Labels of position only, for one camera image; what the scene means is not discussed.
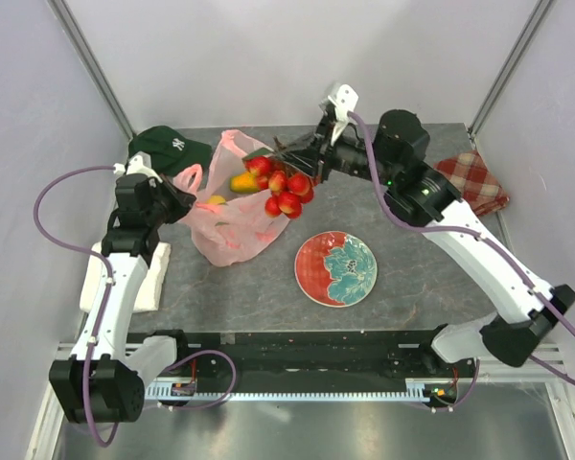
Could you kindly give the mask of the red fake cherry bunch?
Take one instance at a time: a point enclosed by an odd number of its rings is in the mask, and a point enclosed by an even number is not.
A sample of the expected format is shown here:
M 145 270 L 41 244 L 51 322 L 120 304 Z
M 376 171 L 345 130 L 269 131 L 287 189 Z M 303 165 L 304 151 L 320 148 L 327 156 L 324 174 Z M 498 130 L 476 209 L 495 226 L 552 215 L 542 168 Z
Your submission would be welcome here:
M 271 218 L 283 215 L 288 219 L 298 219 L 304 206 L 314 198 L 314 179 L 269 155 L 248 155 L 243 164 L 253 176 L 255 185 L 260 190 L 270 191 L 264 211 Z

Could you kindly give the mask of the pink plastic bag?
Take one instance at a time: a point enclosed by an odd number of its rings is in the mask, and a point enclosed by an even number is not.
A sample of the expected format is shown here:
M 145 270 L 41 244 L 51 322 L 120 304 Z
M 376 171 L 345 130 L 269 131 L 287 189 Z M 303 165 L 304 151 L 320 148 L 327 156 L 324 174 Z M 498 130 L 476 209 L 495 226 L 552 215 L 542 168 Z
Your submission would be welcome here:
M 196 202 L 180 220 L 192 233 L 198 251 L 215 266 L 246 262 L 274 242 L 289 224 L 288 217 L 270 217 L 265 202 L 270 191 L 238 195 L 230 179 L 245 171 L 246 154 L 266 145 L 243 132 L 222 132 L 209 169 L 193 165 L 172 179 L 179 190 L 195 195 Z

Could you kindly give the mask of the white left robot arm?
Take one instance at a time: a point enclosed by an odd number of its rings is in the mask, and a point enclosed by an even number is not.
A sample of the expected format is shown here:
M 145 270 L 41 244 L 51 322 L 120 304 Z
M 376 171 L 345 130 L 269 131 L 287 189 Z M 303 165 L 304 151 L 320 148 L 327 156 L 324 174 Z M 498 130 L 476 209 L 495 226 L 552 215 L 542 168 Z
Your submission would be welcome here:
M 164 371 L 183 376 L 192 362 L 181 331 L 148 333 L 135 350 L 127 340 L 133 313 L 159 305 L 171 248 L 158 230 L 185 217 L 196 198 L 154 172 L 125 173 L 115 196 L 101 246 L 88 252 L 100 269 L 87 274 L 81 293 L 90 302 L 86 323 L 69 357 L 55 360 L 49 372 L 74 424 L 136 421 L 150 384 Z

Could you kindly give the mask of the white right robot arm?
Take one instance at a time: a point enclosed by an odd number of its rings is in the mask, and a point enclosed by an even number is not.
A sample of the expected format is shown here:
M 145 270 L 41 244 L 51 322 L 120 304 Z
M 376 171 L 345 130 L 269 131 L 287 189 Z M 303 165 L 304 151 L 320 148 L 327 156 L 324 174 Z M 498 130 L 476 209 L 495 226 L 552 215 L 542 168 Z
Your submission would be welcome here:
M 313 132 L 280 147 L 276 159 L 319 182 L 332 172 L 370 181 L 395 225 L 444 250 L 493 303 L 489 316 L 436 329 L 419 355 L 427 375 L 441 377 L 468 357 L 494 357 L 521 367 L 575 303 L 575 291 L 551 286 L 521 263 L 426 163 L 430 136 L 415 114 L 389 110 L 376 132 L 356 114 L 349 117 L 357 124 L 356 138 L 334 134 L 339 122 L 329 109 Z

